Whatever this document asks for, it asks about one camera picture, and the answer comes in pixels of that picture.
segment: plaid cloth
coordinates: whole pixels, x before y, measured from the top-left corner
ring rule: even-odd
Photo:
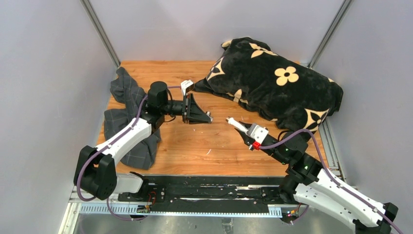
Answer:
[[[138,114],[139,104],[146,94],[123,67],[116,71],[118,78],[111,82],[111,93],[126,109],[105,111],[104,135],[108,140],[128,125]],[[154,163],[157,144],[161,141],[160,130],[133,147],[120,161],[130,167],[149,169]]]

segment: red component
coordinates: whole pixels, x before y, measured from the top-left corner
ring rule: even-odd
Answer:
[[[256,142],[256,141],[254,143],[252,143],[252,147],[256,150],[260,150],[260,146],[261,146],[261,144]]]

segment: pillow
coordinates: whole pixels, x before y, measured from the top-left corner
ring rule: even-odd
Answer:
[[[247,37],[221,47],[224,53],[208,75],[195,83],[195,92],[237,102],[291,131],[315,132],[327,116],[340,109],[343,89],[337,83],[277,55],[266,43]]]

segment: gray wall panel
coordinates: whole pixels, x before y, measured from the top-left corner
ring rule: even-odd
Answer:
[[[251,36],[308,62],[342,0],[91,0],[121,60],[216,60]]]
[[[115,67],[80,1],[2,1],[0,32],[0,233],[55,234]]]
[[[350,184],[399,206],[411,230],[413,2],[356,0],[315,69],[344,89],[328,119]]]

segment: wooden tabletop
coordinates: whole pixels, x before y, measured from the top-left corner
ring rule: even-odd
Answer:
[[[123,66],[147,92],[151,83],[163,81],[168,85],[179,85],[190,79],[203,79],[214,61],[124,61]],[[173,98],[182,98],[179,89],[171,89]],[[240,135],[225,118],[230,116],[238,121],[257,123],[267,127],[272,136],[277,137],[280,129],[274,122],[249,112],[237,103],[206,93],[194,93],[195,101],[203,111],[210,111],[214,120],[211,124],[189,125],[177,117],[175,121],[161,126],[162,141],[154,165],[149,170],[128,167],[121,162],[116,170],[121,173],[135,171],[156,175],[212,175],[212,176],[284,176],[286,166],[261,151],[250,151]],[[124,104],[111,97],[108,109],[122,109]],[[317,142],[325,160],[324,148],[319,134]],[[98,143],[105,141],[103,127]],[[312,141],[307,153],[317,157]]]

